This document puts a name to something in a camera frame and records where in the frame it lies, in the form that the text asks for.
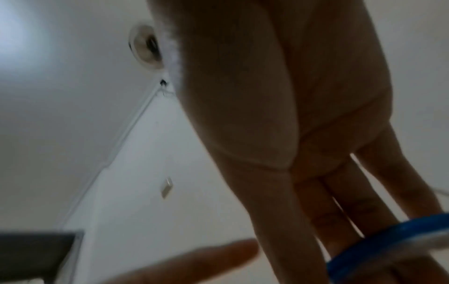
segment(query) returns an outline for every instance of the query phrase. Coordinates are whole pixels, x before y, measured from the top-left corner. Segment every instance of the white ceiling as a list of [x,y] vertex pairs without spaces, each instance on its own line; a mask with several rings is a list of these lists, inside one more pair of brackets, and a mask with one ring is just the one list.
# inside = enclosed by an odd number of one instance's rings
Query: white ceiling
[[[366,2],[404,150],[449,188],[449,1]],[[157,83],[127,45],[148,18],[145,0],[0,0],[0,228],[54,227],[114,156]]]
[[145,0],[0,0],[0,228],[50,228],[158,76],[128,47]]

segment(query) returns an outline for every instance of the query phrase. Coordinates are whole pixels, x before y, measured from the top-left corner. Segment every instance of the blurry hand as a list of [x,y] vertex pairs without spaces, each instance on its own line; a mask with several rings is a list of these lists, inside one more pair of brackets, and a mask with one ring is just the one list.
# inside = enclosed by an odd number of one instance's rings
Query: blurry hand
[[[281,282],[327,283],[314,234],[335,256],[362,237],[349,219],[365,236],[398,222],[352,153],[411,218],[441,212],[390,126],[362,0],[149,3],[178,97]],[[449,280],[421,258],[357,282]]]
[[238,268],[256,257],[256,240],[201,248],[153,266],[132,271],[103,284],[194,284]]

